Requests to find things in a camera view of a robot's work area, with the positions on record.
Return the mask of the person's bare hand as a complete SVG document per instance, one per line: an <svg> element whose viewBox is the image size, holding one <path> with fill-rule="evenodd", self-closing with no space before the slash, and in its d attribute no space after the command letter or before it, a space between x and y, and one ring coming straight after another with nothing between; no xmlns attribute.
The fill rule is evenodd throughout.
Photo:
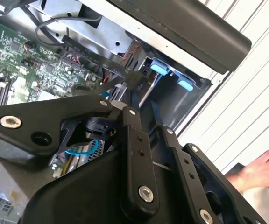
<svg viewBox="0 0 269 224"><path fill-rule="evenodd" d="M236 174L225 178L239 191L269 187L269 150L245 166Z"/></svg>

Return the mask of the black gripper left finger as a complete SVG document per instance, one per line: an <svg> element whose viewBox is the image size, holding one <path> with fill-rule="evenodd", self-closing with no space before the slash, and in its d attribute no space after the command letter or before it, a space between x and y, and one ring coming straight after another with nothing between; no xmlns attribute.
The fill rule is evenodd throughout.
<svg viewBox="0 0 269 224"><path fill-rule="evenodd" d="M17 190L17 197L2 190L19 211L39 190L38 174L44 185L52 182L44 173L53 157L69 148L91 141L86 134L87 121L99 123L116 133L98 133L96 139L109 140L113 152L121 153L121 197L124 210L157 212L160 207L148 135L142 130L139 113L131 107L117 109L100 95L59 98L46 101L0 106L0 161L10 166L26 189Z"/></svg>

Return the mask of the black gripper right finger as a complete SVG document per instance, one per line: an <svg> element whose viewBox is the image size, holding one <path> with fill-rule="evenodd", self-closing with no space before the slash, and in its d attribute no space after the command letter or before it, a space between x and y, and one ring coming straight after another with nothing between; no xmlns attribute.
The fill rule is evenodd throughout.
<svg viewBox="0 0 269 224"><path fill-rule="evenodd" d="M155 129L161 132L160 152L176 179L177 199L185 224L263 224L265 221L231 185L198 146L181 146L163 125L159 108L151 102Z"/></svg>

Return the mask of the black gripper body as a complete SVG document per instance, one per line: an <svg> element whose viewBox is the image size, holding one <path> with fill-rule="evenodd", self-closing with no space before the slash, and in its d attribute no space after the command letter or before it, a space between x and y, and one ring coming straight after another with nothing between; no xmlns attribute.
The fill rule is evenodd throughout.
<svg viewBox="0 0 269 224"><path fill-rule="evenodd" d="M120 204L121 153L100 156L42 187L27 204L22 224L142 224L128 218ZM154 166L160 200L159 211L148 224L192 224L188 204L177 192L175 178L164 167Z"/></svg>

